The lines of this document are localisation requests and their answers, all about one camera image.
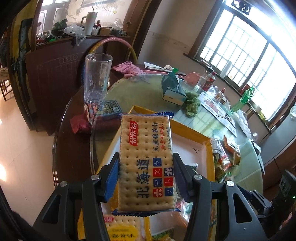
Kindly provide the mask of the orange cracker pack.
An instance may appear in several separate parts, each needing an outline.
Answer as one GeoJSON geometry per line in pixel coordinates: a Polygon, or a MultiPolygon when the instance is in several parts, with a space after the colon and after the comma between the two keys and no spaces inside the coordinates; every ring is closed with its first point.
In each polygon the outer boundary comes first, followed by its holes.
{"type": "Polygon", "coordinates": [[[221,142],[218,139],[212,139],[213,155],[216,161],[220,164],[223,171],[226,171],[230,166],[232,166],[221,142]]]}

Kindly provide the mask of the red crumpled wrapper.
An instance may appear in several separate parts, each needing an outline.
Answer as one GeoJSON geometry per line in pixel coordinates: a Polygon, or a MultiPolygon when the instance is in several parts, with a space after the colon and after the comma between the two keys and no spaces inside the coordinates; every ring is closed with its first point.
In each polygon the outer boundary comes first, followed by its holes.
{"type": "Polygon", "coordinates": [[[91,131],[91,125],[84,113],[73,116],[70,119],[70,126],[74,134],[89,133],[91,131]]]}

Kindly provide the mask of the green plastic bottle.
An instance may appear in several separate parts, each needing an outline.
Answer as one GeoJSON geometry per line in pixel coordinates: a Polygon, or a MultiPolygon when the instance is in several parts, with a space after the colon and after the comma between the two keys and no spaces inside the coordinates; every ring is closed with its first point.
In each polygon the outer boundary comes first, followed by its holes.
{"type": "Polygon", "coordinates": [[[241,96],[240,100],[234,104],[231,108],[231,113],[236,113],[238,110],[242,110],[242,108],[250,101],[255,91],[254,87],[250,87],[249,89],[245,90],[243,95],[241,96]]]}

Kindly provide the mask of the pink cloth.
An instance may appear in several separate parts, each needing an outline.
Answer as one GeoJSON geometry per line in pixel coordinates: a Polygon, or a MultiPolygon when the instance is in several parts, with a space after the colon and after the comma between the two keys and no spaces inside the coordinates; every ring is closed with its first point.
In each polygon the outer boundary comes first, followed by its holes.
{"type": "Polygon", "coordinates": [[[144,75],[143,71],[131,61],[125,61],[124,63],[113,66],[112,69],[123,74],[126,79],[144,75]]]}

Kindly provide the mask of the red label liquor bottle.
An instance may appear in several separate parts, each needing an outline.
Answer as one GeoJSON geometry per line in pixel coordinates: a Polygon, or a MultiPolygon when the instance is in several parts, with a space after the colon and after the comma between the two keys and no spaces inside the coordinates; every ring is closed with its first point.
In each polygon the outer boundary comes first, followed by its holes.
{"type": "Polygon", "coordinates": [[[208,91],[209,88],[212,86],[212,84],[215,82],[215,80],[216,80],[215,75],[216,75],[215,71],[213,71],[207,75],[207,77],[205,78],[205,82],[202,85],[202,89],[204,91],[208,91]]]}

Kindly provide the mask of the clear glass mug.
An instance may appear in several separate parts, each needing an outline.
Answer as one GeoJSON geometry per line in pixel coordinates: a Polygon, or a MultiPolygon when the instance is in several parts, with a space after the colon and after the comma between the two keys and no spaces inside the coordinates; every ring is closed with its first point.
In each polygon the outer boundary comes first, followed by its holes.
{"type": "Polygon", "coordinates": [[[113,58],[105,53],[92,53],[85,57],[84,101],[102,103],[106,97],[113,58]]]}

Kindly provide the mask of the green cloth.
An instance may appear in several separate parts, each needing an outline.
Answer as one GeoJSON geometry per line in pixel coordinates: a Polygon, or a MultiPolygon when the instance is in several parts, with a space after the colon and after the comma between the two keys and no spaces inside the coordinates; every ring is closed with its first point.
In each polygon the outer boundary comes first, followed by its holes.
{"type": "Polygon", "coordinates": [[[199,94],[185,90],[186,100],[182,106],[185,115],[193,118],[198,114],[198,109],[201,104],[199,94]]]}

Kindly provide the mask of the white tumbler cup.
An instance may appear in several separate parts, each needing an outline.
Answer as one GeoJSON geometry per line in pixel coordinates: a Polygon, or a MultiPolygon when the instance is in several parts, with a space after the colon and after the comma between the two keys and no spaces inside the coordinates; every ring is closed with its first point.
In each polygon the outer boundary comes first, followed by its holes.
{"type": "Polygon", "coordinates": [[[93,25],[95,23],[97,17],[97,13],[96,12],[88,12],[87,16],[84,16],[81,20],[81,26],[83,25],[84,21],[85,21],[85,25],[84,25],[84,33],[86,36],[91,35],[92,29],[93,29],[93,25]]]}

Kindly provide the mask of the pink round fan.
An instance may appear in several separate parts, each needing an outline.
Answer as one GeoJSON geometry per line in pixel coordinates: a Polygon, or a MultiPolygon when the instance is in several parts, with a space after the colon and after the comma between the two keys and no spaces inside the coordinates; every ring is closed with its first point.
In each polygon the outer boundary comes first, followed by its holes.
{"type": "Polygon", "coordinates": [[[198,84],[200,77],[201,76],[199,73],[192,72],[184,77],[184,81],[187,82],[189,85],[195,86],[198,84]]]}

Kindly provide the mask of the white plastic bag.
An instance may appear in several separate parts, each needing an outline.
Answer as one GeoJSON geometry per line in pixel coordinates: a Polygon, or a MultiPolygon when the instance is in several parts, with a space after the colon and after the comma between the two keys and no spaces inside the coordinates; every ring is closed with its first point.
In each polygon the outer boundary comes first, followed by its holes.
{"type": "Polygon", "coordinates": [[[249,139],[251,139],[251,131],[249,129],[248,122],[246,119],[246,113],[239,109],[238,111],[236,111],[232,114],[232,118],[234,119],[234,121],[236,123],[238,123],[238,125],[240,126],[240,128],[244,132],[244,134],[249,139]]]}

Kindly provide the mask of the small clear liquor bottle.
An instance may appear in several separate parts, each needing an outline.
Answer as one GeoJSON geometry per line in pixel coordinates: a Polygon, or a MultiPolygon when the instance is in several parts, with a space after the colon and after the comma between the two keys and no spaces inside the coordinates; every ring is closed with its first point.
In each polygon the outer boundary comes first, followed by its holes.
{"type": "Polygon", "coordinates": [[[214,99],[216,102],[220,102],[224,98],[224,92],[226,91],[226,88],[222,88],[217,92],[214,99]]]}

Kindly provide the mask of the printed paper sheet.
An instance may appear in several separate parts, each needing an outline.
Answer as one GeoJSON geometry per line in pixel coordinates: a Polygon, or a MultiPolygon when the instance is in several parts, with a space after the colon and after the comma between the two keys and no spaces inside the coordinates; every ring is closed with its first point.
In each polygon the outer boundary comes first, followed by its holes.
{"type": "Polygon", "coordinates": [[[234,119],[227,113],[227,111],[222,109],[219,103],[210,99],[210,97],[205,92],[200,93],[199,100],[201,106],[207,109],[207,111],[217,118],[217,120],[220,121],[230,133],[237,137],[234,119]]]}

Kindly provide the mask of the small yellow snack pack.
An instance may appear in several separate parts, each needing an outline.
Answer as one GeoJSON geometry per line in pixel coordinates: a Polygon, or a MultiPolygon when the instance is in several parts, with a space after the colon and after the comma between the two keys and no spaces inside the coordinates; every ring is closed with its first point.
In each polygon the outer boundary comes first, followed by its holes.
{"type": "Polygon", "coordinates": [[[140,217],[108,214],[104,221],[111,241],[144,240],[140,217]]]}

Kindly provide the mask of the blue soda cracker pack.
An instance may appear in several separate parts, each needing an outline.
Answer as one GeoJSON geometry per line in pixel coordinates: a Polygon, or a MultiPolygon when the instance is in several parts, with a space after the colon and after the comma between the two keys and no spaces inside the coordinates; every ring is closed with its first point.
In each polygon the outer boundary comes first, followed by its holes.
{"type": "Polygon", "coordinates": [[[176,203],[170,118],[123,114],[114,213],[149,216],[175,210],[176,203]]]}

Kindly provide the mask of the tissue box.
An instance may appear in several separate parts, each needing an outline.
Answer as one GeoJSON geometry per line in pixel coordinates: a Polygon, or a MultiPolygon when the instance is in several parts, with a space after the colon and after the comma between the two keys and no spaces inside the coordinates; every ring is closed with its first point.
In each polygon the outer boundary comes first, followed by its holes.
{"type": "Polygon", "coordinates": [[[187,99],[184,89],[180,85],[175,73],[164,75],[161,80],[163,100],[182,106],[187,99]]]}

